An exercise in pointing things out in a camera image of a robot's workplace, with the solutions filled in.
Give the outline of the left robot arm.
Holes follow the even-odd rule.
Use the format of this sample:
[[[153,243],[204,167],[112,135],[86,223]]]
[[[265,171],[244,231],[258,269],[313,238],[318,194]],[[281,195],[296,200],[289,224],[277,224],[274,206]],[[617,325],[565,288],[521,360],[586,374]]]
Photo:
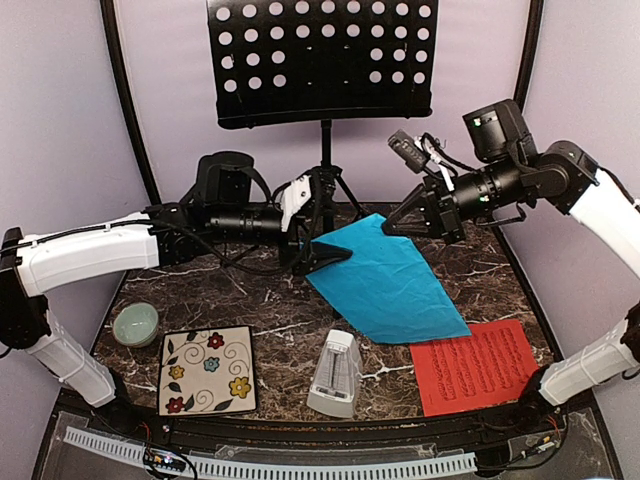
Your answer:
[[[120,436],[141,427],[122,380],[95,360],[54,318],[47,292],[111,273],[188,263],[213,255],[256,276],[306,275],[351,258],[349,249],[313,239],[334,184],[314,167],[270,190],[245,153],[202,157],[178,202],[121,219],[1,242],[1,342],[33,356],[75,390]]]

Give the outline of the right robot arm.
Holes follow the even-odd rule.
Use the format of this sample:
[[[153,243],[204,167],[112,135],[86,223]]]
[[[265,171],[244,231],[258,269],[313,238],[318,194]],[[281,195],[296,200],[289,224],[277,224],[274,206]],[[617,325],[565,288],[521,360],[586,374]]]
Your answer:
[[[511,99],[470,112],[463,122],[484,165],[464,166],[455,178],[429,169],[430,162],[456,163],[430,134],[415,139],[399,130],[389,138],[389,147],[423,180],[383,222],[385,234],[452,244],[464,239],[467,220],[489,227],[489,216],[501,207],[535,207],[545,200],[589,229],[633,273],[639,271],[639,202],[615,175],[570,141],[539,152]],[[638,365],[639,308],[633,306],[592,344],[538,369],[511,410],[510,424],[530,434],[555,408]]]

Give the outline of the black music stand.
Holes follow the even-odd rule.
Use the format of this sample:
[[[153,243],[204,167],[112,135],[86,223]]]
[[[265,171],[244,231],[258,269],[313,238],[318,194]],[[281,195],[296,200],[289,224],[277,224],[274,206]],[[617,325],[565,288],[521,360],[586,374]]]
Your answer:
[[[209,1],[218,125],[318,121],[332,172],[332,123],[425,118],[435,1]]]

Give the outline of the blue sheet music page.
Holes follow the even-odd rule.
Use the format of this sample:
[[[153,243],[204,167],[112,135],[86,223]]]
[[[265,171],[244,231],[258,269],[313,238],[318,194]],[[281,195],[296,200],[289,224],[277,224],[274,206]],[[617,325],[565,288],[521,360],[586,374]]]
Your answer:
[[[372,214],[320,236],[319,242],[348,249],[352,256],[308,274],[308,281],[375,343],[469,336],[469,327],[413,241],[386,235],[384,221]]]

